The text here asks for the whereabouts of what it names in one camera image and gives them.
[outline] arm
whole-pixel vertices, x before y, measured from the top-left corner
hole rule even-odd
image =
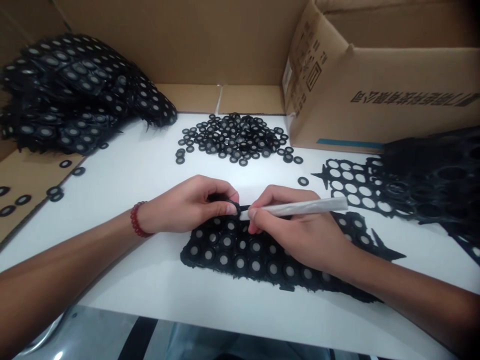
[[[329,213],[284,220],[258,209],[315,199],[312,191],[270,185],[250,207],[248,231],[267,231],[299,262],[375,295],[450,349],[465,351],[477,334],[480,296],[357,248]]]
[[[214,193],[239,202],[228,182],[194,176],[142,205],[140,227],[152,234],[183,233],[237,211],[226,201],[208,202]],[[0,359],[13,358],[103,271],[143,241],[126,211],[0,273]]]

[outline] red bead bracelet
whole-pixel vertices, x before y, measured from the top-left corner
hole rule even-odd
[[[137,234],[141,238],[148,238],[154,235],[154,234],[143,231],[140,228],[139,219],[137,218],[137,213],[139,212],[140,206],[145,203],[146,201],[138,202],[137,204],[135,204],[135,206],[131,209],[131,212],[130,212],[130,219],[131,219],[131,225],[133,226],[133,230],[135,230],[135,234]]]

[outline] hand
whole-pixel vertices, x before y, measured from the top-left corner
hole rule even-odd
[[[211,194],[224,194],[235,203],[240,200],[228,182],[195,175],[140,206],[138,223],[146,233],[186,233],[210,218],[237,213],[230,202],[208,202]]]
[[[347,240],[329,212],[294,215],[290,220],[259,209],[267,205],[318,200],[313,191],[269,185],[248,210],[250,234],[269,233],[302,264],[328,273],[343,263],[346,252],[355,248]]]

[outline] white table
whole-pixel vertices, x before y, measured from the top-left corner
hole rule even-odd
[[[285,128],[282,116],[264,116],[273,128]],[[182,129],[207,115],[180,114],[171,127],[147,132],[136,121],[110,147],[86,159],[84,175],[63,185],[60,202],[47,202],[0,252],[3,271],[80,232],[150,200],[195,175],[229,181],[240,204],[253,202],[268,184],[307,189],[330,197],[319,173],[327,159],[363,164],[368,155],[296,148],[303,164],[287,164],[277,154],[250,160],[247,167],[206,155],[195,145],[183,165],[175,163]],[[480,267],[437,224],[365,216],[385,245],[407,257],[397,264],[478,293]],[[189,268],[180,252],[189,234],[154,236],[108,272],[80,300],[81,305],[214,329],[371,354],[391,359],[445,359],[451,354],[410,321],[381,303],[365,304],[342,293],[279,290],[267,282],[233,279],[208,269]]]

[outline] forearm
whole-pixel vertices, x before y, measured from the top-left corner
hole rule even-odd
[[[469,345],[480,296],[353,246],[346,257],[333,275],[375,295],[450,349],[462,352]]]
[[[143,239],[125,212],[0,274],[0,359],[16,355]]]

